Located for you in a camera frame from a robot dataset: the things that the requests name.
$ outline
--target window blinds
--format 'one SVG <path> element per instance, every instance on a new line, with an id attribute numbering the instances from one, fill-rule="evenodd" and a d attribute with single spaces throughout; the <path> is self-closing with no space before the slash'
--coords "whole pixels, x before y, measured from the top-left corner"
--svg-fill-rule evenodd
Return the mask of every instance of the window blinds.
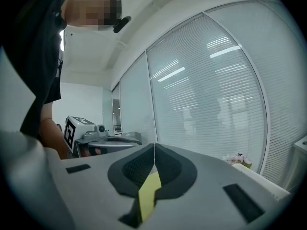
<path id="1" fill-rule="evenodd" d="M 244 153 L 257 171 L 266 115 L 239 45 L 201 14 L 159 39 L 147 57 L 159 142 L 220 159 Z"/>
<path id="2" fill-rule="evenodd" d="M 242 44 L 260 74 L 271 117 L 270 147 L 262 175 L 282 185 L 290 148 L 307 133 L 307 58 L 299 33 L 293 32 L 292 18 L 285 21 L 260 2 L 223 7 L 210 15 Z"/>
<path id="3" fill-rule="evenodd" d="M 120 79 L 120 111 L 123 133 L 141 133 L 142 144 L 156 142 L 153 102 L 144 54 Z"/>

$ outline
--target black slot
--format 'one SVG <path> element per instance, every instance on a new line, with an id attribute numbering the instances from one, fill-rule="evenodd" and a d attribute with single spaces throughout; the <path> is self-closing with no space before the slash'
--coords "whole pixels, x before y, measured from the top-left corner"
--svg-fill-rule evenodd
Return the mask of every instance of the black slot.
<path id="1" fill-rule="evenodd" d="M 264 211 L 237 184 L 224 186 L 223 189 L 247 223 L 264 214 Z"/>
<path id="2" fill-rule="evenodd" d="M 90 168 L 90 166 L 88 164 L 81 164 L 81 165 L 78 165 L 78 166 L 66 168 L 66 170 L 67 170 L 68 174 L 71 174 L 71 173 L 83 171 L 83 170 L 86 170 L 86 169 L 89 169 L 89 168 Z"/>

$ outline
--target man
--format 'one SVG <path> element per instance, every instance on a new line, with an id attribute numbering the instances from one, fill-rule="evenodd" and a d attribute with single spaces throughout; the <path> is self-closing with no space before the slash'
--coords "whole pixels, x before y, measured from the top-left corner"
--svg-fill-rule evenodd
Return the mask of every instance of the man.
<path id="1" fill-rule="evenodd" d="M 67 157 L 63 133 L 52 121 L 52 102 L 60 99 L 58 64 L 61 37 L 66 25 L 102 30 L 115 24 L 121 16 L 121 0 L 14 0 L 5 9 L 1 35 L 4 50 L 36 99 L 28 111 L 21 132 L 37 137 L 45 147 Z"/>

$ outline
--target white wall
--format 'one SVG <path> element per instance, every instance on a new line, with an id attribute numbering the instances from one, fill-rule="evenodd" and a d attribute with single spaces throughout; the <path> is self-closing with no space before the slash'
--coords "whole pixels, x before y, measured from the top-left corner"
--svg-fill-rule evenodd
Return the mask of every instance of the white wall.
<path id="1" fill-rule="evenodd" d="M 129 41 L 127 50 L 123 51 L 117 59 L 113 71 L 111 89 L 116 86 L 120 77 L 159 37 L 170 28 L 185 21 L 187 18 L 202 11 L 245 0 L 172 0 L 157 11 Z"/>
<path id="2" fill-rule="evenodd" d="M 103 88 L 82 84 L 61 82 L 61 100 L 52 105 L 53 121 L 65 127 L 67 116 L 84 117 L 102 124 Z"/>

